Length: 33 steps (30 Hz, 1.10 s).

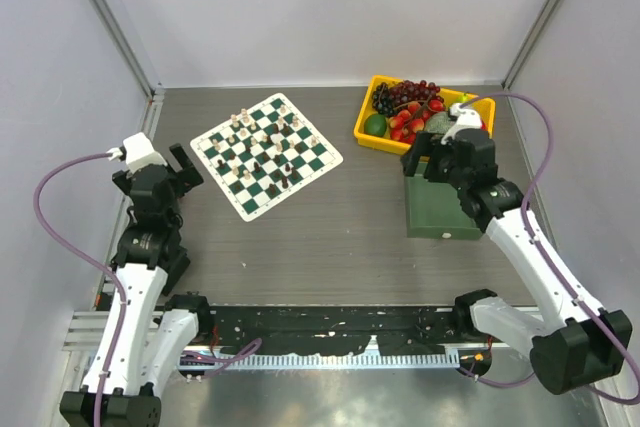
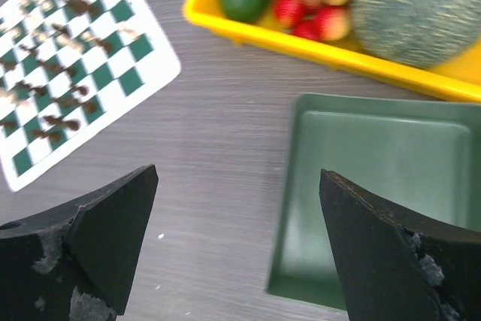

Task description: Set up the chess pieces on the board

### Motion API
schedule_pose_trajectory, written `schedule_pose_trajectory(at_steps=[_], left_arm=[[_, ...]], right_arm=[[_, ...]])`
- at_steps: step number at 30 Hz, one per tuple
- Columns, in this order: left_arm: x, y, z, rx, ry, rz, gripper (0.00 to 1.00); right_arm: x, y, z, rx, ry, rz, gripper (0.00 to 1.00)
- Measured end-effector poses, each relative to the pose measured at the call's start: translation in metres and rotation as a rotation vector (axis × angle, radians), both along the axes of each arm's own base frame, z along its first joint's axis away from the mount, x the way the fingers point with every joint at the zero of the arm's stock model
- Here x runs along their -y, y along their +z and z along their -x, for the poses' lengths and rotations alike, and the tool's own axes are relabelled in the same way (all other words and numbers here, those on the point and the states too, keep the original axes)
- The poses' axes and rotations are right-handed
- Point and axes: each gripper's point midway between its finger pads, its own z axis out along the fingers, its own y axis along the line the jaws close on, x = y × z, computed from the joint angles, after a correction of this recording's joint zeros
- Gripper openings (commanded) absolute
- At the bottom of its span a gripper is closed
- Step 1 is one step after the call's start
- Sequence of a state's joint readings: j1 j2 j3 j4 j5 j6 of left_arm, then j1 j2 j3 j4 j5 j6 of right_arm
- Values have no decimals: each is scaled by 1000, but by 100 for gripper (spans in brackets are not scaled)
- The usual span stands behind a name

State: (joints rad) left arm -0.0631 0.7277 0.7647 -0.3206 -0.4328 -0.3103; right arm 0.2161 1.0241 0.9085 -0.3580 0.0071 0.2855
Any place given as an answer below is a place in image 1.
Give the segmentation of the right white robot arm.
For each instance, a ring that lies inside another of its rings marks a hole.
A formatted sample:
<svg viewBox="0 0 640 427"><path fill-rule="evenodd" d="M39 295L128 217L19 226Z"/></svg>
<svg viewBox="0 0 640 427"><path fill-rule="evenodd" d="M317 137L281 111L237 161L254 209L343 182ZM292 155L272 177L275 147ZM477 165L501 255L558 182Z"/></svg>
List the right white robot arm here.
<svg viewBox="0 0 640 427"><path fill-rule="evenodd" d="M476 290L455 299L454 333L465 341L486 334L506 343L528 357L535 377L555 395L618 375L629 362L630 319L580 286L522 191L499 176L489 134L422 131L401 157L404 176L415 175L422 157L429 159L424 179L455 190L463 212L511 262L539 311L533 317L489 289Z"/></svg>

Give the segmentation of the green white chess board mat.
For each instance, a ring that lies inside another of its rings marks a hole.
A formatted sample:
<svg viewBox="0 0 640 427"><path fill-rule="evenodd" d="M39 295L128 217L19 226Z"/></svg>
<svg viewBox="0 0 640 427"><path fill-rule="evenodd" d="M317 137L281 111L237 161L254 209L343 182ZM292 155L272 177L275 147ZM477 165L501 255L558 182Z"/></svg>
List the green white chess board mat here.
<svg viewBox="0 0 640 427"><path fill-rule="evenodd" d="M282 93L232 114L190 147L245 222L340 166L341 153Z"/></svg>

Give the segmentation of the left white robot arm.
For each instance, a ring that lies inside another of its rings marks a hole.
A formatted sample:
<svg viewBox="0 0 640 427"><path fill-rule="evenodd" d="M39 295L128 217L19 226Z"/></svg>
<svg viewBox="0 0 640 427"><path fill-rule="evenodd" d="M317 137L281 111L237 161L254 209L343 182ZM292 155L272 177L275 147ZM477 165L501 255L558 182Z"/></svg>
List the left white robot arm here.
<svg viewBox="0 0 640 427"><path fill-rule="evenodd" d="M203 182L181 144L170 147L173 168L153 148L127 146L127 168L114 184L130 199L128 223L111 260L114 295L93 364L59 411L71 426L156 426L161 396L188 343L206 343L214 330L205 297L171 295L190 260L181 244L179 201ZM170 295L155 334L156 304Z"/></svg>

